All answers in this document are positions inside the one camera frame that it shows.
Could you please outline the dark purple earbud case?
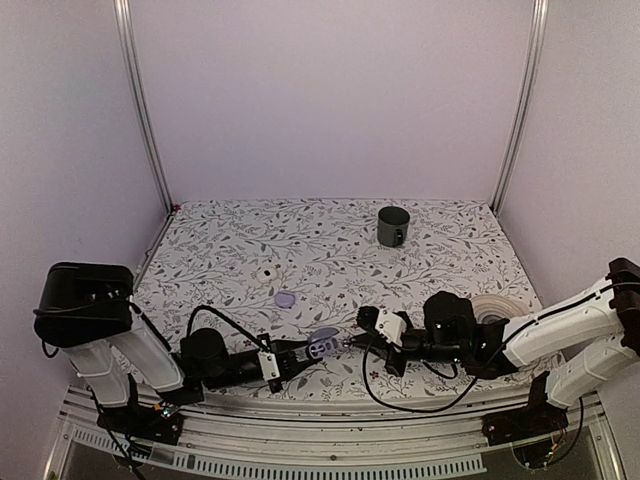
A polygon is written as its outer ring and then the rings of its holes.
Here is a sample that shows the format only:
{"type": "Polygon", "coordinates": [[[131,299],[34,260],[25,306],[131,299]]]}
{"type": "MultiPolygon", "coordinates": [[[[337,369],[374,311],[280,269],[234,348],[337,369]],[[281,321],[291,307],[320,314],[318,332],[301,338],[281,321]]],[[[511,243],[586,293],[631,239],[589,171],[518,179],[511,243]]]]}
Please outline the dark purple earbud case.
{"type": "Polygon", "coordinates": [[[306,354],[310,359],[322,359],[336,354],[340,349],[337,336],[339,330],[334,327],[323,327],[308,337],[306,354]]]}

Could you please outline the light purple round earbud case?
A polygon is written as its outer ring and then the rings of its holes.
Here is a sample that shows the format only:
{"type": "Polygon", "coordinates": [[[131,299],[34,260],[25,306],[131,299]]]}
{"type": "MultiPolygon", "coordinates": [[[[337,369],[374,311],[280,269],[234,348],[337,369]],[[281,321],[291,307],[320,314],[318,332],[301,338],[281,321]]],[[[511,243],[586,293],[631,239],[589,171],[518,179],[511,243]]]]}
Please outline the light purple round earbud case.
{"type": "Polygon", "coordinates": [[[296,303],[296,295],[291,292],[280,291],[274,295],[274,302],[278,308],[290,309],[296,303]]]}

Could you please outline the white earbud charging case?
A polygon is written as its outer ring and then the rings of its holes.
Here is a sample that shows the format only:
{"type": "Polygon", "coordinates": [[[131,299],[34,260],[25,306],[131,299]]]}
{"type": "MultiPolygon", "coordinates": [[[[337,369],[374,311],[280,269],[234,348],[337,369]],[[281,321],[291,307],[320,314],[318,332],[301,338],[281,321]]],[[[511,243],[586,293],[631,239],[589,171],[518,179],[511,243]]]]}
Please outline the white earbud charging case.
{"type": "Polygon", "coordinates": [[[254,279],[261,285],[270,285],[279,279],[279,272],[272,267],[259,267],[253,275],[254,279]]]}

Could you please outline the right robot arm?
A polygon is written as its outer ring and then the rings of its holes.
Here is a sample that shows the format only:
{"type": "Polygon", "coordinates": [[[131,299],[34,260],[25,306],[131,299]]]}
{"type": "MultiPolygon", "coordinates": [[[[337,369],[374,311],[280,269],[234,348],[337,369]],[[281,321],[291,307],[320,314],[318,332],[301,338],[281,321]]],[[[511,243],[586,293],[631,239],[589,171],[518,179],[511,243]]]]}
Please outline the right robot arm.
{"type": "Polygon", "coordinates": [[[567,410],[583,395],[639,360],[639,267],[626,258],[589,289],[524,316],[479,320],[470,300],[440,291],[423,305],[424,326],[405,312],[359,308],[361,334],[348,343],[374,354],[390,375],[401,377],[410,361],[453,362],[474,380],[513,374],[542,357],[576,344],[569,362],[531,383],[525,406],[487,414],[482,433],[500,445],[564,429],[567,410]]]}

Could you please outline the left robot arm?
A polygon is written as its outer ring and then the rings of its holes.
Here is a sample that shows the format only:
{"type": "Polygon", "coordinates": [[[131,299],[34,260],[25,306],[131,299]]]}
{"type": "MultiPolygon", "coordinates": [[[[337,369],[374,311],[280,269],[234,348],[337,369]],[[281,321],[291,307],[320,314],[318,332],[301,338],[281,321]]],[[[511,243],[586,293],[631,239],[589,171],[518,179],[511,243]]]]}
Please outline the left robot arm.
{"type": "Polygon", "coordinates": [[[178,409],[203,401],[205,390],[263,380],[277,393],[338,348],[331,328],[302,341],[273,340],[216,311],[253,349],[231,354],[217,330],[189,327],[173,351],[132,295],[133,275],[124,266],[59,262],[34,312],[37,336],[87,383],[106,430],[172,442],[183,422],[178,409]]]}

